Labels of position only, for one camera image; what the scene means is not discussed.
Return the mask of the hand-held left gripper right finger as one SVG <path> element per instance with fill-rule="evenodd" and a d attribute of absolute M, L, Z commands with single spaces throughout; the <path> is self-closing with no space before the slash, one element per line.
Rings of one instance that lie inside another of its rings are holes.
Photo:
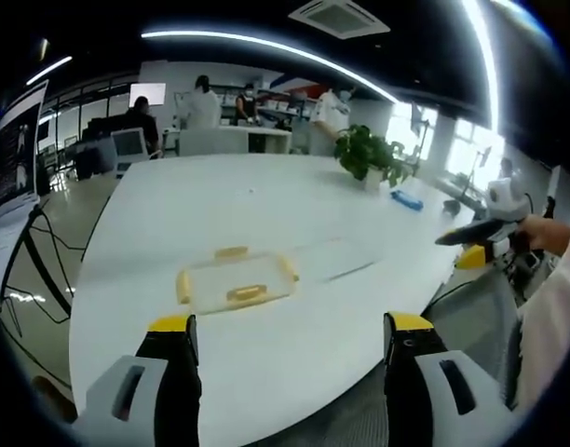
<path fill-rule="evenodd" d="M 499 446 L 516 425 L 498 382 L 449 350 L 419 315 L 387 312 L 384 394 L 389 446 Z"/>

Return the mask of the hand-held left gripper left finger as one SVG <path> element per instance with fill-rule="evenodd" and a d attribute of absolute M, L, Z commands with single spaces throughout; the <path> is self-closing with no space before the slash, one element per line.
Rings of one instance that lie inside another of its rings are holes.
<path fill-rule="evenodd" d="M 73 430 L 84 446 L 198 446 L 201 395 L 196 317 L 160 318 L 91 385 Z"/>

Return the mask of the person's right hand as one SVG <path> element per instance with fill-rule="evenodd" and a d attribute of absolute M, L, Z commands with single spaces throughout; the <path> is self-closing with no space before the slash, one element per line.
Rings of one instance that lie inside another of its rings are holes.
<path fill-rule="evenodd" d="M 556 256 L 563 256 L 570 242 L 570 226 L 534 214 L 522 220 L 519 232 L 526 235 L 532 250 Z"/>

